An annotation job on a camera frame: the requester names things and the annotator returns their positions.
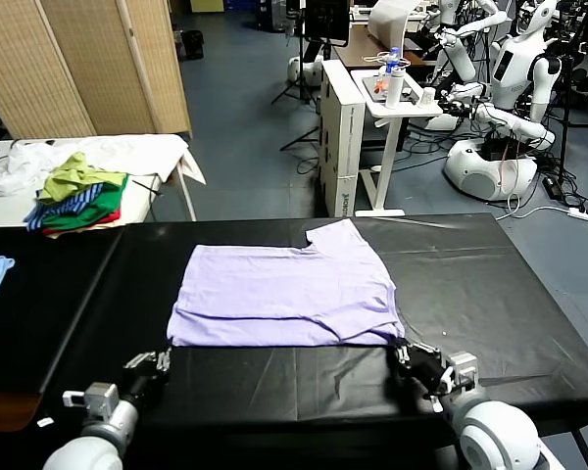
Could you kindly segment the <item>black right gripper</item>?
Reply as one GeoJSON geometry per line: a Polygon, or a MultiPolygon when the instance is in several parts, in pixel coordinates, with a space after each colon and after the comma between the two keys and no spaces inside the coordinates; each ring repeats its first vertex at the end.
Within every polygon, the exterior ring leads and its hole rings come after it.
{"type": "Polygon", "coordinates": [[[449,395],[454,389],[454,369],[438,348],[425,343],[403,342],[394,347],[398,374],[425,387],[429,396],[449,395]]]}

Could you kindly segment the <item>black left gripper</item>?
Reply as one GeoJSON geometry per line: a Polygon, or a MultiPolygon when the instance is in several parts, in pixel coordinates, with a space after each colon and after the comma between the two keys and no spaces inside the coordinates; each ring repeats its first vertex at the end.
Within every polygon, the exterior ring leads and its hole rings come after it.
{"type": "Polygon", "coordinates": [[[172,348],[161,352],[141,352],[130,359],[122,371],[121,399],[135,407],[152,407],[169,381],[172,348]]]}

